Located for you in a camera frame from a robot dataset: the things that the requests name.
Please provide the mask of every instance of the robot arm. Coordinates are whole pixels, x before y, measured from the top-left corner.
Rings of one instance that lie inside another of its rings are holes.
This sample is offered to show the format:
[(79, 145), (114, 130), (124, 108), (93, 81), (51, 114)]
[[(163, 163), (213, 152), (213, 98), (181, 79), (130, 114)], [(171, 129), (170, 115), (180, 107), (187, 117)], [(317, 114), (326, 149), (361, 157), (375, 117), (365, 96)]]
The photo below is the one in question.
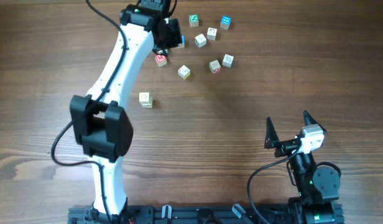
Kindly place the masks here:
[(307, 111), (303, 112), (303, 118), (305, 126), (300, 134), (286, 141), (279, 140), (271, 118), (266, 120), (265, 148), (274, 148), (275, 157), (289, 159), (288, 174), (300, 195), (288, 200), (290, 213), (296, 224), (344, 223), (341, 205), (333, 203), (339, 198), (341, 170), (330, 162), (316, 164), (312, 154), (312, 151), (322, 147), (326, 129)]
[[(160, 9), (169, 8), (169, 3), (164, 1)], [(86, 97), (74, 96), (70, 103), (72, 119), (83, 117), (74, 123), (77, 143), (83, 146), (83, 152), (89, 156), (90, 161), (104, 167), (102, 191), (100, 170), (93, 166), (96, 191), (93, 211), (98, 220), (107, 219), (102, 192), (106, 196), (112, 220), (118, 219), (126, 211), (127, 195), (123, 187), (122, 160), (131, 145), (133, 128), (125, 110), (139, 70), (152, 50), (169, 49), (181, 43), (178, 21), (165, 19), (168, 10), (164, 13), (163, 10), (151, 9), (151, 6), (129, 5), (122, 10), (120, 28), (126, 39), (123, 39), (121, 33), (118, 35), (114, 50), (98, 81), (88, 90)], [(125, 58), (114, 79), (110, 80), (124, 46), (127, 46)], [(96, 102), (110, 81), (108, 91)], [(91, 104), (96, 106), (88, 112), (87, 108)], [(104, 113), (104, 118), (95, 116), (98, 113)]]

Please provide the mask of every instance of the wood grain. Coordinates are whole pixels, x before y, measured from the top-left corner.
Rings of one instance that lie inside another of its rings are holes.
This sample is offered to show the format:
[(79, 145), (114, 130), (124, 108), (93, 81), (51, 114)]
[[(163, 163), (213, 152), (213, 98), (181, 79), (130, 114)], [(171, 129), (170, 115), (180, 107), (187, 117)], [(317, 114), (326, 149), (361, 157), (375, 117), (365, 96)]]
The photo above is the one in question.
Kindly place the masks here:
[[(49, 152), (71, 97), (99, 77), (117, 35), (78, 2), (0, 6), (0, 223), (64, 223), (68, 208), (93, 201), (90, 166), (58, 167)], [(126, 5), (96, 7), (117, 19)], [(190, 28), (195, 13), (200, 26)], [(193, 38), (219, 28), (223, 14), (230, 30), (199, 49)], [(247, 178), (275, 161), (263, 148), (265, 118), (287, 139), (308, 110), (328, 130), (316, 161), (343, 171), (346, 222), (383, 223), (383, 1), (180, 1), (174, 17), (186, 48), (162, 68), (148, 56), (131, 92), (131, 205), (247, 204)], [(232, 68), (211, 74), (224, 54)], [(152, 110), (140, 106), (141, 91)], [(58, 157), (85, 159), (72, 132)], [(259, 174), (252, 193), (279, 203), (298, 194), (285, 165)]]

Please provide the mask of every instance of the wooden cube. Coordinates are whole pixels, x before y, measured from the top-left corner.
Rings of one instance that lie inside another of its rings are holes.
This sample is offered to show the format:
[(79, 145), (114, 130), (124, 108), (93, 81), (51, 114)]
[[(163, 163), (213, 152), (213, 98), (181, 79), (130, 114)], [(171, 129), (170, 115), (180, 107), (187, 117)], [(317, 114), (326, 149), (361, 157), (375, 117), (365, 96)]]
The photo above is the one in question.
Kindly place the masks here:
[(233, 59), (234, 57), (232, 55), (225, 54), (222, 65), (230, 68), (231, 64), (233, 63)]
[(182, 35), (182, 43), (178, 45), (178, 48), (185, 48), (186, 39), (185, 36)]
[(211, 72), (214, 74), (221, 71), (221, 65), (219, 64), (218, 60), (210, 62), (210, 69)]
[(184, 65), (179, 68), (178, 75), (180, 75), (183, 79), (187, 79), (190, 75), (190, 69)]
[(195, 40), (196, 40), (197, 47), (202, 47), (206, 44), (206, 38), (205, 38), (204, 34), (200, 34), (200, 35), (196, 36)]
[(154, 58), (160, 67), (167, 64), (167, 57), (164, 55), (156, 55)]
[(139, 93), (139, 102), (141, 104), (150, 103), (150, 93)]
[(190, 15), (189, 16), (189, 22), (190, 22), (190, 27), (198, 27), (198, 15)]
[(218, 30), (217, 29), (215, 29), (215, 28), (208, 28), (208, 32), (207, 32), (207, 34), (206, 34), (206, 38), (208, 39), (208, 40), (215, 40), (215, 38), (216, 38), (216, 32), (217, 32)]
[(139, 102), (144, 108), (153, 107), (153, 97), (150, 96), (150, 93), (139, 93)]
[(221, 21), (222, 29), (229, 29), (231, 18), (229, 16), (223, 16)]

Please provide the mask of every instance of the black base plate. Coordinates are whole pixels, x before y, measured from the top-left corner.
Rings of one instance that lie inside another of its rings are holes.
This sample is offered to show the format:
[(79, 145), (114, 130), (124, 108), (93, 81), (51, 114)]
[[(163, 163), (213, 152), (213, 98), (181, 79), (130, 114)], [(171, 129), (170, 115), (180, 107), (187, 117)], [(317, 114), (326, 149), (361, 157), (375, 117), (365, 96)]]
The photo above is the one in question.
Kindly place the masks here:
[[(171, 219), (161, 218), (162, 207), (128, 206), (127, 218), (122, 224), (128, 224), (133, 217), (135, 224), (245, 224), (231, 210), (231, 207), (172, 207)], [(244, 207), (247, 217), (253, 223), (261, 224), (250, 207)], [(293, 216), (289, 214), (287, 204), (260, 205), (258, 210), (270, 223), (293, 223)], [(92, 220), (91, 206), (85, 208), (71, 208), (68, 213), (68, 224), (99, 224)], [(207, 222), (212, 218), (217, 222)]]

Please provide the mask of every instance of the black mount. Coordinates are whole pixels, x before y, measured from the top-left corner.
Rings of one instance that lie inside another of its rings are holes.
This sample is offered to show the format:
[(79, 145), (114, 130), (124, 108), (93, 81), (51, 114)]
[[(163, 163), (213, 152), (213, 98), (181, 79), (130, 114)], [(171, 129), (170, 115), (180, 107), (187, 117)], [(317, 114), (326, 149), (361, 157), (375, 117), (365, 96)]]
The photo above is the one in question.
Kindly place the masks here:
[[(96, 106), (86, 113), (93, 103)], [(95, 116), (99, 113), (104, 113), (104, 118)], [(119, 156), (127, 153), (134, 130), (124, 109), (117, 102), (106, 104), (95, 102), (91, 95), (73, 96), (70, 114), (72, 120), (78, 119), (73, 125), (74, 135), (77, 144), (82, 145), (84, 154), (104, 157), (114, 163)]]
[(155, 52), (178, 47), (182, 43), (178, 19), (165, 20), (172, 14), (168, 12), (169, 6), (168, 0), (144, 0), (140, 5), (130, 4), (120, 13), (121, 24), (125, 26), (131, 23), (144, 27), (147, 32), (151, 31)]

